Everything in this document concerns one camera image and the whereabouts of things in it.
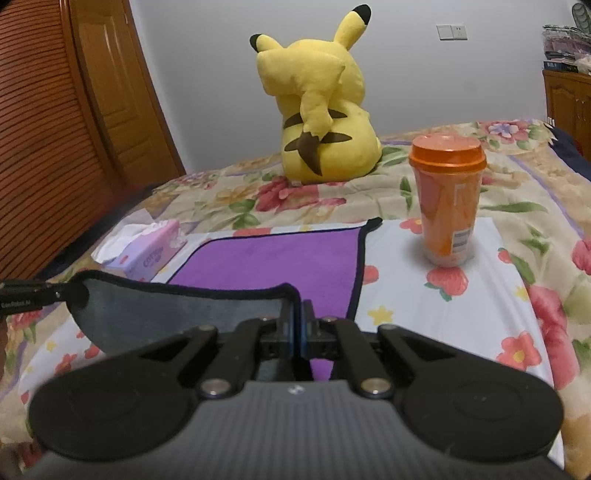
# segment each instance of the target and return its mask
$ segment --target black ear tip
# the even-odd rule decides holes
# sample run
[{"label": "black ear tip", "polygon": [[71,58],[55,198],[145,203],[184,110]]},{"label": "black ear tip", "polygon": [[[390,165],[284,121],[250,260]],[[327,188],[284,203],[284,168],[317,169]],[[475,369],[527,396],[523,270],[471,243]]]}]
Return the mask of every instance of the black ear tip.
[{"label": "black ear tip", "polygon": [[260,33],[255,33],[251,37],[251,47],[254,48],[257,53],[258,53],[258,50],[256,49],[256,41],[257,41],[258,37],[260,37],[260,36],[261,36]]},{"label": "black ear tip", "polygon": [[353,9],[353,12],[355,12],[361,17],[361,20],[363,20],[364,24],[367,25],[369,23],[369,19],[371,18],[371,9],[369,5],[359,5],[358,7],[355,7]]}]

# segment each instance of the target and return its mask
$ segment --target wall socket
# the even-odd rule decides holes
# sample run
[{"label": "wall socket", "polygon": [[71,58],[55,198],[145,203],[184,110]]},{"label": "wall socket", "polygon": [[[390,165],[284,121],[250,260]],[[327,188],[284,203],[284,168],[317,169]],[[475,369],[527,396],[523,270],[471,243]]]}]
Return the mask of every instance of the wall socket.
[{"label": "wall socket", "polygon": [[437,25],[440,40],[467,40],[468,34],[464,25]]},{"label": "wall socket", "polygon": [[452,25],[452,34],[454,40],[467,40],[468,34],[464,25]]}]

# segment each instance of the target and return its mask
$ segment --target barcode label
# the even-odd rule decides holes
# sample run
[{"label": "barcode label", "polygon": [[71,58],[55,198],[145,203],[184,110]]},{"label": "barcode label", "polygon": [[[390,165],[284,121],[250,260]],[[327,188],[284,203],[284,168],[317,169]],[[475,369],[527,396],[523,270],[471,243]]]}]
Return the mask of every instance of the barcode label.
[{"label": "barcode label", "polygon": [[458,254],[466,249],[466,246],[468,245],[468,239],[470,238],[471,233],[471,228],[466,228],[465,230],[458,230],[457,232],[453,232],[452,254]]}]

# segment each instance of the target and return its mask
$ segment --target gray fabric pad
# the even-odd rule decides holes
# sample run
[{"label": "gray fabric pad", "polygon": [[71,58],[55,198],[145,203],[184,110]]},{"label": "gray fabric pad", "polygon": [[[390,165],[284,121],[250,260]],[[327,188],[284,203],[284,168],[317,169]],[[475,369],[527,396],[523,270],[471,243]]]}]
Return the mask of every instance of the gray fabric pad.
[{"label": "gray fabric pad", "polygon": [[220,333],[231,332],[243,320],[278,317],[284,301],[141,291],[96,278],[81,282],[89,291],[88,302],[84,306],[68,303],[68,308],[80,330],[109,354],[147,346],[198,325],[211,324]]}]

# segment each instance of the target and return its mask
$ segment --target pikachu plush toy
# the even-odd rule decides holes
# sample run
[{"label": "pikachu plush toy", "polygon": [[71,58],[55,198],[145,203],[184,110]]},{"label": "pikachu plush toy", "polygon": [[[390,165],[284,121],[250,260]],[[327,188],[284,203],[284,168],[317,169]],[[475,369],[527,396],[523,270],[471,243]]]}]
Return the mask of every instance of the pikachu plush toy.
[{"label": "pikachu plush toy", "polygon": [[372,170],[382,145],[360,105],[363,76],[349,53],[368,25],[360,5],[340,23],[333,41],[298,40],[288,47],[253,35],[263,88],[283,116],[281,156],[292,181],[346,181]]}]

